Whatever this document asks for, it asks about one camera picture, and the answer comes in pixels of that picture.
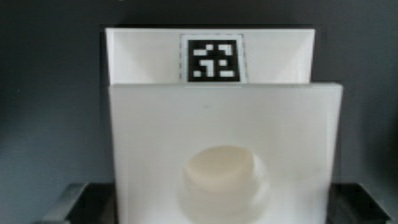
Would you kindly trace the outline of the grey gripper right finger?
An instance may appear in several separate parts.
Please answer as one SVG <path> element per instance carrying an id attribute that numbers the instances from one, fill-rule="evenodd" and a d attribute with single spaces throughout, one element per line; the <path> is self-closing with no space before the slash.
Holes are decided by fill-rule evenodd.
<path id="1" fill-rule="evenodd" d="M 331 185 L 331 224 L 391 224 L 393 218 L 358 183 Z"/>

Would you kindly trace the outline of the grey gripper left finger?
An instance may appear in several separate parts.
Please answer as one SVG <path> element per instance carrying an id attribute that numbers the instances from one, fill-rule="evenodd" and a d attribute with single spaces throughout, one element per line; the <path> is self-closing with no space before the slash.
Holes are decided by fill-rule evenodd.
<path id="1" fill-rule="evenodd" d="M 114 224 L 114 184 L 72 184 L 36 224 Z"/>

